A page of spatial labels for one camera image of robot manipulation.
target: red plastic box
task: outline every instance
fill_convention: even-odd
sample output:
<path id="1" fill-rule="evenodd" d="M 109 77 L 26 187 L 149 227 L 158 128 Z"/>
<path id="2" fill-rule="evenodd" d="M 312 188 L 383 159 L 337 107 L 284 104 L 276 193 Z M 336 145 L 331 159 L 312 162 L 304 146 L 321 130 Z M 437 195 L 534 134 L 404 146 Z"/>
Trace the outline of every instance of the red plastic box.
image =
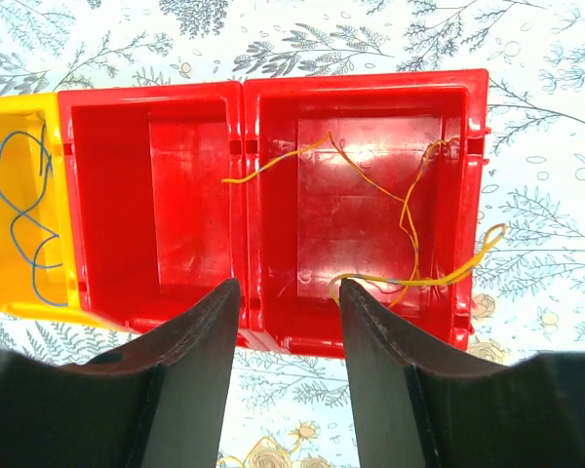
<path id="1" fill-rule="evenodd" d="M 83 308 L 146 332 L 247 287 L 239 83 L 58 93 Z M 241 312 L 239 344 L 265 349 Z"/>
<path id="2" fill-rule="evenodd" d="M 459 137 L 436 158 L 410 208 L 420 238 L 421 274 L 441 277 L 475 245 L 484 164 L 485 70 L 247 81 L 246 172 L 332 132 L 375 181 L 404 197 L 425 148 Z M 410 239 L 401 205 L 365 183 L 328 144 L 276 165 L 246 185 L 249 325 L 270 349 L 342 357 L 328 282 L 344 272 L 406 279 Z M 367 289 L 389 303 L 395 294 Z M 471 279 L 412 288 L 395 311 L 441 340 L 465 348 Z"/>

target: yellow plastic box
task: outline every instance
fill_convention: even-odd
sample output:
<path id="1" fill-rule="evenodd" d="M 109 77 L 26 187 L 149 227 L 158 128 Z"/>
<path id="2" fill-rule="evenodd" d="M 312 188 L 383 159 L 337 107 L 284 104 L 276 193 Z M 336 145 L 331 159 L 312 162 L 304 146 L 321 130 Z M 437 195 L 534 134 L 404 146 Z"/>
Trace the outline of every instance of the yellow plastic box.
<path id="1" fill-rule="evenodd" d="M 12 204 L 25 210 L 38 199 L 47 179 L 43 198 L 28 214 L 58 237 L 43 244 L 51 234 L 23 216 L 16 221 L 13 232 L 29 259 L 38 250 L 38 264 L 60 265 L 36 268 L 35 278 L 42 297 L 64 305 L 49 305 L 35 293 L 33 268 L 18 252 L 11 236 L 11 224 L 18 212 L 0 197 L 0 310 L 29 319 L 102 325 L 80 310 L 57 95 L 0 97 L 0 147 L 11 132 L 23 131 L 40 139 L 44 122 L 43 141 L 52 160 L 49 176 L 43 176 L 48 158 L 42 155 L 40 145 L 16 134 L 1 152 L 0 190 Z"/>

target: yellow wire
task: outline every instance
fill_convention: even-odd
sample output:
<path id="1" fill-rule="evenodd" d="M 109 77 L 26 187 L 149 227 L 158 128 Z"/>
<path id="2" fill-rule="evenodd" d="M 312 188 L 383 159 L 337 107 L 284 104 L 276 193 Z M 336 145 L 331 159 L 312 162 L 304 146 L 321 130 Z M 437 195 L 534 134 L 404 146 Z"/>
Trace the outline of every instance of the yellow wire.
<path id="1" fill-rule="evenodd" d="M 457 140 L 459 140 L 459 138 L 457 138 L 457 137 L 451 138 L 448 141 L 443 140 L 443 139 L 438 139 L 434 143 L 427 146 L 427 149 L 422 154 L 422 159 L 420 161 L 420 169 L 418 170 L 418 174 L 416 174 L 416 178 L 414 179 L 413 183 L 409 186 L 408 193 L 406 195 L 405 200 L 403 201 L 403 209 L 401 210 L 401 216 L 399 217 L 399 226 L 402 229 L 404 229 L 403 218 L 405 217 L 405 211 L 406 211 L 406 209 L 408 209 L 408 210 L 410 209 L 411 194 L 413 193 L 413 189 L 420 182 L 422 175 L 424 174 L 425 170 L 427 169 L 427 162 L 428 162 L 429 158 L 431 157 L 431 152 L 438 146 L 441 146 L 443 144 L 451 145 L 454 141 L 457 141 Z M 409 221 L 409 227 L 411 228 L 411 232 L 412 232 L 411 237 L 413 237 L 413 239 L 415 240 L 415 244 L 413 244 L 413 268 L 411 269 L 411 274 L 409 275 L 409 280 L 411 281 L 414 278 L 420 279 L 420 244 L 418 244 L 418 234 L 416 233 L 416 228 L 413 224 L 413 221 L 411 220 L 411 214 L 408 214 L 408 221 Z M 404 286 L 401 289 L 401 291 L 399 292 L 399 295 L 397 295 L 397 297 L 392 302 L 390 302 L 390 305 L 388 305 L 388 308 L 391 309 L 397 303 L 401 302 L 401 300 L 408 293 L 409 288 L 410 288 L 409 286 Z"/>
<path id="2" fill-rule="evenodd" d="M 489 239 L 489 236 L 495 230 L 500 229 L 500 233 L 496 235 L 492 240 Z M 364 275 L 361 273 L 342 273 L 341 275 L 336 276 L 333 278 L 328 287 L 330 289 L 330 294 L 336 304 L 339 305 L 340 301 L 338 300 L 338 296 L 335 293 L 333 286 L 336 282 L 343 280 L 345 278 L 355 278 L 361 279 L 366 281 L 374 281 L 377 283 L 387 283 L 390 285 L 400 285 L 400 286 L 449 286 L 454 283 L 457 283 L 465 278 L 467 278 L 471 273 L 473 268 L 475 268 L 483 257 L 496 246 L 500 242 L 500 240 L 505 236 L 507 233 L 507 225 L 506 224 L 496 224 L 492 226 L 484 236 L 484 244 L 481 250 L 475 254 L 470 260 L 466 263 L 461 265 L 452 273 L 448 274 L 443 278 L 438 279 L 426 279 L 426 280 L 395 280 L 392 278 L 385 278 L 383 276 L 372 276 L 372 275 Z"/>
<path id="3" fill-rule="evenodd" d="M 393 307 L 395 304 L 397 304 L 400 300 L 403 299 L 403 297 L 405 296 L 405 294 L 408 291 L 408 288 L 410 287 L 421 287 L 421 286 L 448 286 L 451 285 L 453 283 L 457 283 L 459 281 L 462 281 L 463 279 L 467 278 L 471 273 L 473 268 L 475 268 L 477 265 L 479 265 L 479 263 L 481 263 L 484 255 L 490 250 L 492 249 L 496 244 L 498 244 L 498 242 L 500 242 L 500 240 L 505 236 L 505 233 L 507 232 L 507 225 L 506 224 L 496 224 L 495 226 L 492 226 L 491 229 L 489 229 L 486 232 L 486 235 L 484 236 L 484 245 L 482 247 L 482 249 L 475 254 L 470 260 L 468 260 L 466 263 L 464 263 L 463 265 L 461 265 L 459 268 L 457 268 L 455 271 L 453 271 L 452 273 L 448 274 L 447 276 L 443 277 L 443 278 L 438 278 L 438 279 L 420 279 L 420 260 L 419 260 L 419 243 L 418 243 L 418 234 L 416 232 L 416 228 L 415 225 L 413 223 L 413 218 L 411 216 L 411 210 L 410 210 L 410 206 L 409 206 L 409 202 L 410 202 L 410 197 L 411 194 L 413 192 L 413 189 L 415 188 L 415 186 L 420 182 L 420 179 L 422 178 L 422 175 L 424 174 L 426 168 L 427 168 L 427 160 L 429 159 L 431 152 L 441 146 L 441 145 L 451 145 L 453 144 L 455 141 L 458 141 L 459 138 L 454 137 L 451 138 L 449 140 L 444 140 L 444 139 L 438 139 L 437 141 L 433 142 L 432 144 L 430 144 L 427 149 L 425 150 L 425 152 L 422 155 L 422 160 L 421 160 L 421 164 L 420 164 L 420 169 L 418 170 L 418 173 L 416 174 L 416 178 L 414 179 L 413 183 L 409 186 L 408 189 L 408 193 L 406 195 L 406 198 L 400 198 L 397 197 L 396 195 L 394 195 L 393 193 L 391 193 L 389 190 L 385 189 L 384 187 L 382 187 L 381 185 L 379 185 L 378 183 L 376 183 L 374 180 L 370 179 L 366 174 L 364 174 L 364 172 L 362 171 L 362 169 L 360 169 L 349 157 L 348 155 L 344 152 L 344 150 L 342 148 L 340 148 L 337 143 L 333 140 L 333 136 L 332 136 L 332 132 L 329 132 L 324 138 L 322 138 L 321 140 L 306 146 L 305 148 L 301 148 L 301 149 L 297 149 L 295 151 L 290 151 L 282 156 L 279 156 L 271 161 L 269 161 L 266 165 L 264 165 L 262 168 L 258 169 L 257 171 L 247 175 L 246 177 L 243 178 L 224 178 L 221 182 L 223 183 L 235 183 L 235 184 L 239 184 L 239 183 L 245 183 L 248 182 L 249 180 L 253 179 L 254 177 L 256 177 L 259 173 L 261 173 L 262 171 L 266 171 L 267 169 L 273 167 L 274 165 L 276 165 L 277 163 L 279 163 L 280 161 L 297 155 L 297 154 L 301 154 L 301 153 L 305 153 L 307 151 L 311 151 L 312 149 L 315 149 L 319 146 L 321 146 L 323 143 L 325 143 L 327 140 L 330 141 L 331 145 L 336 149 L 336 151 L 340 154 L 340 156 L 342 156 L 342 158 L 347 162 L 347 164 L 349 164 L 349 166 L 351 166 L 353 169 L 355 169 L 355 171 L 370 185 L 376 187 L 380 192 L 388 195 L 390 198 L 400 202 L 403 204 L 403 208 L 401 210 L 401 215 L 399 217 L 399 228 L 404 231 L 410 241 L 411 244 L 413 246 L 414 249 L 414 261 L 413 261 L 413 268 L 411 270 L 411 273 L 409 275 L 409 279 L 407 280 L 396 280 L 396 279 L 392 279 L 392 278 L 385 278 L 382 276 L 373 276 L 373 275 L 365 275 L 365 274 L 361 274 L 361 273 L 342 273 L 340 275 L 337 275 L 336 277 L 334 277 L 333 279 L 331 279 L 330 283 L 328 284 L 329 290 L 330 290 L 330 295 L 333 298 L 333 300 L 335 301 L 336 304 L 339 304 L 339 300 L 337 297 L 337 294 L 334 291 L 333 286 L 335 285 L 335 283 L 337 283 L 338 281 L 344 279 L 344 278 L 355 278 L 355 279 L 361 279 L 361 280 L 365 280 L 365 281 L 369 281 L 369 282 L 376 282 L 376 283 L 386 283 L 386 284 L 391 284 L 391 285 L 397 285 L 397 286 L 402 286 L 402 289 L 399 292 L 399 295 L 397 296 L 397 298 L 395 300 L 393 300 L 390 305 L 388 306 Z M 405 217 L 408 218 L 408 222 L 409 222 L 409 227 L 411 228 L 411 232 L 409 232 L 404 224 L 403 221 L 405 219 Z M 495 231 L 496 229 L 501 229 L 500 234 L 498 234 L 494 239 L 492 239 L 491 241 L 489 240 L 489 235 Z"/>
<path id="4" fill-rule="evenodd" d="M 243 178 L 224 178 L 221 180 L 221 182 L 222 183 L 237 183 L 237 184 L 249 182 L 251 179 L 253 179 L 255 176 L 260 174 L 262 171 L 266 171 L 270 167 L 275 166 L 277 163 L 279 163 L 280 161 L 282 161 L 286 158 L 290 158 L 291 156 L 295 156 L 295 155 L 301 154 L 301 153 L 306 153 L 308 151 L 313 150 L 314 148 L 318 148 L 323 143 L 325 143 L 328 139 L 330 139 L 331 135 L 332 134 L 329 133 L 323 139 L 317 141 L 316 143 L 312 143 L 310 146 L 306 146 L 305 148 L 301 148 L 301 149 L 296 149 L 295 151 L 290 151 L 286 154 L 283 154 L 282 156 L 278 156 L 277 158 L 269 161 L 267 164 L 265 164 L 263 167 L 261 167 L 257 171 L 255 171 L 255 172 L 253 172 L 253 173 L 251 173 Z"/>

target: tablecloth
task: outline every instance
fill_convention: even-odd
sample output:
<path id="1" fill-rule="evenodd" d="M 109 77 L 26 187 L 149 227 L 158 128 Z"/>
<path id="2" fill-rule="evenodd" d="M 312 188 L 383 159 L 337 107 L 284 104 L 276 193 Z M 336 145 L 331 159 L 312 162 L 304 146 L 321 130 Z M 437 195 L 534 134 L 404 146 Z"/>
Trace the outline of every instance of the tablecloth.
<path id="1" fill-rule="evenodd" d="M 479 234 L 511 231 L 475 273 L 469 351 L 585 350 L 585 1 L 0 0 L 0 96 L 476 67 L 492 128 Z M 0 314 L 0 348 L 49 363 L 132 337 Z M 219 457 L 359 466 L 343 362 L 237 349 Z"/>

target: plastic bin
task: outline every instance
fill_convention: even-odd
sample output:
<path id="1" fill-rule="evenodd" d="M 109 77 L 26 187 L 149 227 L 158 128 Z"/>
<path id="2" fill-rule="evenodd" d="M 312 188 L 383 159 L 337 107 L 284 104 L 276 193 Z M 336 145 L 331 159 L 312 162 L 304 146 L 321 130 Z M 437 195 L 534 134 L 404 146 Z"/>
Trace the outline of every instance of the plastic bin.
<path id="1" fill-rule="evenodd" d="M 488 73 L 485 70 L 249 80 L 247 171 L 332 132 L 362 169 L 405 196 L 426 147 L 459 137 L 459 150 L 430 164 L 410 208 L 421 274 L 440 277 L 474 251 Z M 328 282 L 345 272 L 408 278 L 410 239 L 402 206 L 365 183 L 328 144 L 246 184 L 250 329 L 272 350 L 342 357 L 339 312 Z M 390 288 L 366 284 L 389 303 Z M 471 279 L 412 288 L 396 313 L 465 348 Z"/>
<path id="2" fill-rule="evenodd" d="M 247 287 L 245 188 L 221 183 L 243 170 L 239 83 L 58 101 L 85 309 L 147 332 L 227 278 Z M 239 344 L 264 349 L 241 334 Z"/>
<path id="3" fill-rule="evenodd" d="M 11 132 L 28 132 L 41 138 L 44 121 L 47 126 L 44 143 L 52 155 L 52 170 L 44 197 L 29 215 L 59 235 L 40 248 L 38 263 L 62 266 L 39 268 L 35 277 L 38 292 L 43 297 L 66 305 L 47 305 L 35 294 L 32 267 L 20 256 L 10 234 L 17 212 L 0 198 L 0 310 L 25 318 L 97 324 L 96 319 L 79 310 L 57 96 L 0 97 L 0 147 Z M 40 162 L 40 146 L 32 139 L 16 135 L 4 144 L 0 190 L 16 207 L 26 209 L 40 195 L 44 180 L 40 175 L 40 164 L 45 169 L 45 163 Z M 47 232 L 26 218 L 15 223 L 14 233 L 28 258 L 33 258 L 49 237 Z"/>

